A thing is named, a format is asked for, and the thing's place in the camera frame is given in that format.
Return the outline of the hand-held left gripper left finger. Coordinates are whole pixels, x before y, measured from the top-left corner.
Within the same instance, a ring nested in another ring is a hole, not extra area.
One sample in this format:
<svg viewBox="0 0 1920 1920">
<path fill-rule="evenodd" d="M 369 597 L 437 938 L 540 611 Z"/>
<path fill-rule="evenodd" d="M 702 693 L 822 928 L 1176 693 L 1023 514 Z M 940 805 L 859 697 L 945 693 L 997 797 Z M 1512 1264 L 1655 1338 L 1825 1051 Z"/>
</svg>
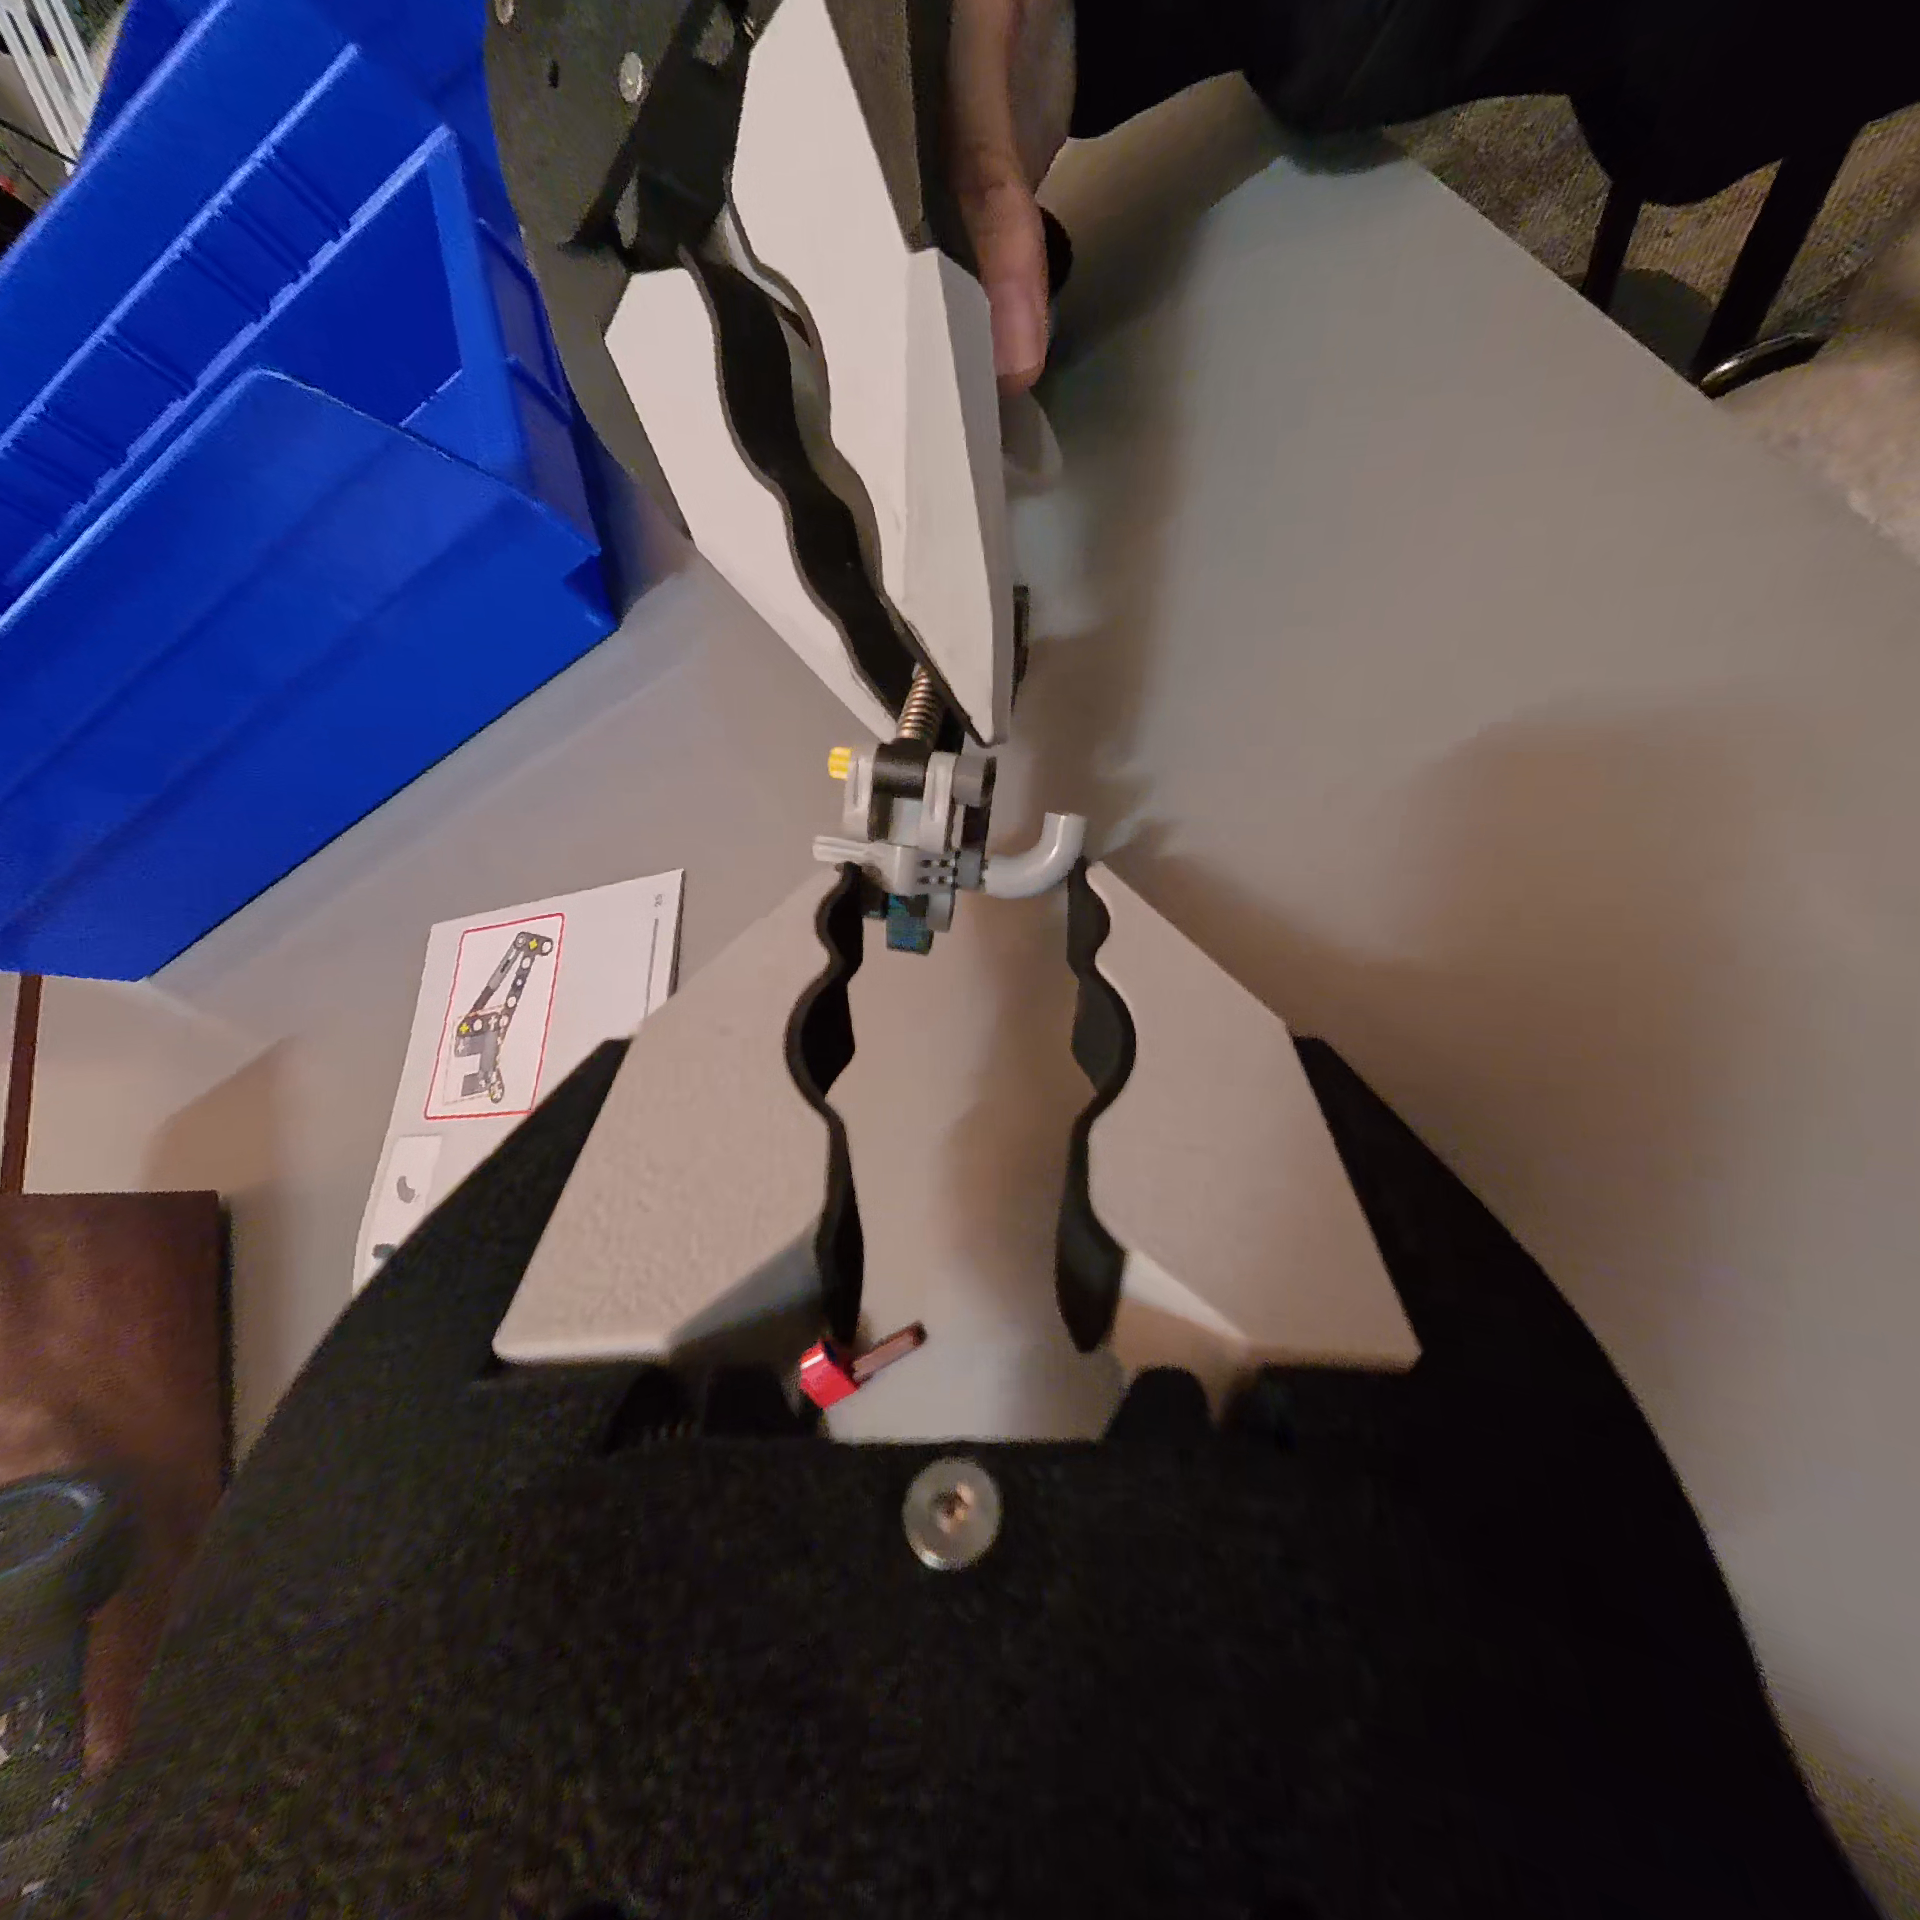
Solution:
<svg viewBox="0 0 1920 1920">
<path fill-rule="evenodd" d="M 493 1333 L 513 1367 L 786 1367 L 862 1307 L 846 1124 L 862 883 L 820 870 L 647 1014 Z"/>
</svg>

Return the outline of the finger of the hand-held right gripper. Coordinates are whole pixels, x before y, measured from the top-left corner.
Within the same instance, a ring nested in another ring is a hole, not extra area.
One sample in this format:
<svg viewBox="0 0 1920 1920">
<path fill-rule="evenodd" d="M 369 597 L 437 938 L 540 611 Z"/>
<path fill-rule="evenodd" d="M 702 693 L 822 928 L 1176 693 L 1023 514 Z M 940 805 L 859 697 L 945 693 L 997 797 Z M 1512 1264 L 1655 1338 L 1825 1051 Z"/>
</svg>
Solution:
<svg viewBox="0 0 1920 1920">
<path fill-rule="evenodd" d="M 989 300 L 905 238 L 825 3 L 779 3 L 757 34 L 732 205 L 822 354 L 829 437 L 875 513 L 886 597 L 997 745 L 1016 608 Z"/>
<path fill-rule="evenodd" d="M 803 443 L 775 300 L 679 251 L 629 281 L 606 345 L 697 551 L 865 731 L 892 738 L 915 647 Z"/>
</svg>

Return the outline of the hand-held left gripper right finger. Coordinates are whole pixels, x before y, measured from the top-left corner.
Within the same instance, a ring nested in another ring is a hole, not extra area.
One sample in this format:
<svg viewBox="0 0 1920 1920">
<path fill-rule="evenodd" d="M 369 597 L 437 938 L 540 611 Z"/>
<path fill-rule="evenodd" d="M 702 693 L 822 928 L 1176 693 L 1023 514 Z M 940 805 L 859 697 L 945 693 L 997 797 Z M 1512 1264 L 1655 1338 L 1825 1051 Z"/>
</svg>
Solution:
<svg viewBox="0 0 1920 1920">
<path fill-rule="evenodd" d="M 1109 865 L 1067 877 L 1057 1310 L 1120 1370 L 1410 1370 L 1420 1341 L 1285 1023 Z"/>
</svg>

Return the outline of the lego chassis with red parts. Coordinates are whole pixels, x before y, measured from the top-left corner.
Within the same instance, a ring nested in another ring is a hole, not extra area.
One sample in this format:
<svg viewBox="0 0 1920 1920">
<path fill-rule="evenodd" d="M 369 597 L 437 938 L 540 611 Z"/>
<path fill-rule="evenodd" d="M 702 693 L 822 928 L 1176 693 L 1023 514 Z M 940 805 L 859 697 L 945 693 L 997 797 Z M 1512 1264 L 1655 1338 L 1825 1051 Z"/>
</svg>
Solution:
<svg viewBox="0 0 1920 1920">
<path fill-rule="evenodd" d="M 926 1345 L 922 1324 L 907 1324 L 862 1353 L 850 1353 L 847 1345 L 825 1338 L 812 1350 L 806 1350 L 800 1357 L 796 1373 L 800 1394 L 813 1408 L 829 1413 L 830 1405 L 855 1397 L 889 1367 L 916 1355 L 922 1345 Z"/>
</svg>

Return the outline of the grey lego suspension assembly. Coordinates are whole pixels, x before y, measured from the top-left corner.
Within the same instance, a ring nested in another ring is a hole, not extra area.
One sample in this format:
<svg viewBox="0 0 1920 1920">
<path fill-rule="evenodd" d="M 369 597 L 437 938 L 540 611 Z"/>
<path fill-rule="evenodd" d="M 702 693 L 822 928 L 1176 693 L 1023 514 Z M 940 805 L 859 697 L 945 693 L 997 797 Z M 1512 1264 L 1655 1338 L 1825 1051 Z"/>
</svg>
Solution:
<svg viewBox="0 0 1920 1920">
<path fill-rule="evenodd" d="M 1085 818 L 1049 813 L 1019 851 L 992 851 L 997 757 L 963 743 L 957 711 L 916 667 L 895 735 L 837 745 L 839 825 L 813 838 L 813 861 L 855 870 L 862 913 L 895 951 L 927 955 L 959 897 L 1035 900 L 1067 880 L 1085 851 Z"/>
</svg>

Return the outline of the lego instruction booklet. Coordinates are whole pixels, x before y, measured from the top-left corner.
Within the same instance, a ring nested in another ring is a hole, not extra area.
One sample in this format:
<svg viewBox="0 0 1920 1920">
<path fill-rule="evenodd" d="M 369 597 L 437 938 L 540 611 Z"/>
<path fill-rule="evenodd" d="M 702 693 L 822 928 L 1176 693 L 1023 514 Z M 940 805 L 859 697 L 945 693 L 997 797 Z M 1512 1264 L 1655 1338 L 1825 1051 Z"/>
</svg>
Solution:
<svg viewBox="0 0 1920 1920">
<path fill-rule="evenodd" d="M 353 1290 L 600 1044 L 672 995 L 682 873 L 487 910 L 427 933 Z"/>
</svg>

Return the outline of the person's right hand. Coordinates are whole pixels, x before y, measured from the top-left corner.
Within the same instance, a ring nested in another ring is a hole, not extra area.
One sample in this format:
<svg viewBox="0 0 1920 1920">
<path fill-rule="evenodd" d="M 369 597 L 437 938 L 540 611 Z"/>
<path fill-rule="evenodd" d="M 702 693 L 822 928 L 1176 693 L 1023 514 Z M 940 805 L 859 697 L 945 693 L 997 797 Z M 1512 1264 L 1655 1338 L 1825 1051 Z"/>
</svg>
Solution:
<svg viewBox="0 0 1920 1920">
<path fill-rule="evenodd" d="M 992 310 L 1003 394 L 1029 393 L 1052 340 L 1040 183 L 1067 141 L 1070 3 L 953 3 L 947 14 L 947 177 Z"/>
</svg>

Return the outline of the black chair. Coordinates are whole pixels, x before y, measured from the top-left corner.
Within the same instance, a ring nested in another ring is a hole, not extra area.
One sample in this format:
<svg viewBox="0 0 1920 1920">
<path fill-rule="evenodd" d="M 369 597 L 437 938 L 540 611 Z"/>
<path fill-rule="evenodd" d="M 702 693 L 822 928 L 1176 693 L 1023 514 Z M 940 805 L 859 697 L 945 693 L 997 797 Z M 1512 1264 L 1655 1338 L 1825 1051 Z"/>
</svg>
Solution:
<svg viewBox="0 0 1920 1920">
<path fill-rule="evenodd" d="M 1857 137 L 1860 127 L 1825 133 L 1779 161 L 1687 360 L 1687 380 L 1699 394 L 1726 398 L 1773 373 L 1805 367 L 1822 350 L 1825 335 L 1816 328 L 1789 328 L 1766 338 L 1763 324 Z M 1577 283 L 1579 297 L 1599 313 L 1609 313 L 1613 304 L 1625 251 L 1646 205 L 1649 200 L 1636 193 L 1636 183 L 1609 183 Z"/>
</svg>

